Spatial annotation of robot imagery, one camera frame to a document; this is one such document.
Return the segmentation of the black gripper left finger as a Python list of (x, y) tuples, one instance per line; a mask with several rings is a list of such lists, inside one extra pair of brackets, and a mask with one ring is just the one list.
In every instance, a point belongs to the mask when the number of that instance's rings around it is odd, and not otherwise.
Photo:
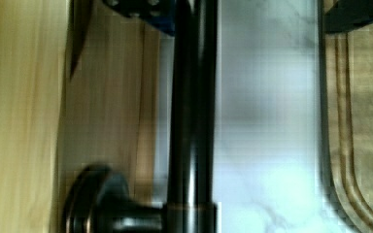
[(175, 8), (177, 0), (102, 0), (123, 17), (138, 17), (158, 31), (175, 35)]

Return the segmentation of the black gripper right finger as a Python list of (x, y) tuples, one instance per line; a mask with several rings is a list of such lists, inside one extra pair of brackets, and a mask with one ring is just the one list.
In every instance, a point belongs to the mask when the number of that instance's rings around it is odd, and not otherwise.
[(326, 33), (348, 33), (373, 23), (373, 0), (338, 0), (323, 16)]

